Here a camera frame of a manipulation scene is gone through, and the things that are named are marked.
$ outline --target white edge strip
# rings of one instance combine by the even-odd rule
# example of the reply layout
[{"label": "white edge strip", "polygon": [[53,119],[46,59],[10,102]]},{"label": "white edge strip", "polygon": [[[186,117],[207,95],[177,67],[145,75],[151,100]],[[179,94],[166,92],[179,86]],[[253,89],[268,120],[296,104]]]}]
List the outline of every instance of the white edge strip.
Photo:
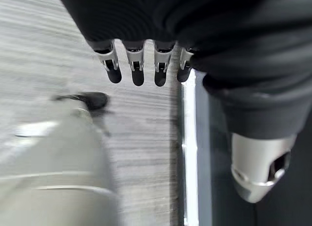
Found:
[{"label": "white edge strip", "polygon": [[191,69],[189,79],[182,84],[184,109],[184,141],[182,149],[185,159],[186,211],[184,225],[198,226],[198,181],[197,181],[197,138],[195,70]]}]

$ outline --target black fingertip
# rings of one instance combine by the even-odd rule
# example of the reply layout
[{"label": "black fingertip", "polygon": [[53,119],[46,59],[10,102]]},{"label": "black fingertip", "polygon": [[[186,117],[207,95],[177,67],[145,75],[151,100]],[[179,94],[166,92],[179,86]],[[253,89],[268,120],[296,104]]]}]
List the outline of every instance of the black fingertip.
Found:
[{"label": "black fingertip", "polygon": [[141,86],[144,83],[144,73],[140,70],[131,71],[132,81],[136,86]]},{"label": "black fingertip", "polygon": [[110,71],[107,72],[108,78],[112,83],[120,83],[122,77],[121,77],[121,72],[120,68],[118,69],[111,69]]},{"label": "black fingertip", "polygon": [[190,72],[191,72],[191,68],[184,69],[184,70],[179,68],[179,70],[177,71],[177,74],[176,74],[177,80],[179,82],[187,81],[187,79],[189,78]]},{"label": "black fingertip", "polygon": [[164,72],[155,72],[155,84],[157,86],[163,86],[166,83],[166,73]]}]

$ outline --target dark panel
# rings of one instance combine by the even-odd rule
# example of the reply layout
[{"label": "dark panel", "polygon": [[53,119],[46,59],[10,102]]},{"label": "dark panel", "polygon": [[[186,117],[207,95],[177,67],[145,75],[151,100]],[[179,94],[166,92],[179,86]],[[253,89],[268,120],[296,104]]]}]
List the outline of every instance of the dark panel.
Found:
[{"label": "dark panel", "polygon": [[285,176],[257,204],[259,225],[312,225],[312,113],[292,149]]},{"label": "dark panel", "polygon": [[254,206],[235,191],[231,154],[223,113],[217,100],[201,86],[196,73],[198,198],[200,226],[254,226]]}]

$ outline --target gray object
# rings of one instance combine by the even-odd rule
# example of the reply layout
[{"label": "gray object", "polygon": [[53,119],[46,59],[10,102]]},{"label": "gray object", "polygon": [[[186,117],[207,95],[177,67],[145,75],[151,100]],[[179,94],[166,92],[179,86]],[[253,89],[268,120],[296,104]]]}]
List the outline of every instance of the gray object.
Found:
[{"label": "gray object", "polygon": [[282,178],[289,166],[296,136],[258,140],[232,135],[232,175],[239,195],[259,202]]},{"label": "gray object", "polygon": [[16,130],[32,145],[0,166],[0,225],[117,226],[117,195],[89,112],[66,99],[46,115]]}]

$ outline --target blurry object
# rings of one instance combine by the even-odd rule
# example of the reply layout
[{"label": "blurry object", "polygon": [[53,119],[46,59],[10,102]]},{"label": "blurry object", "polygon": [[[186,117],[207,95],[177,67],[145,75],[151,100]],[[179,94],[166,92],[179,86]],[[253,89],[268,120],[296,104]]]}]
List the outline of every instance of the blurry object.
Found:
[{"label": "blurry object", "polygon": [[103,108],[107,95],[57,99],[46,121],[17,130],[36,143],[0,164],[0,225],[117,226],[108,156],[88,111]]}]

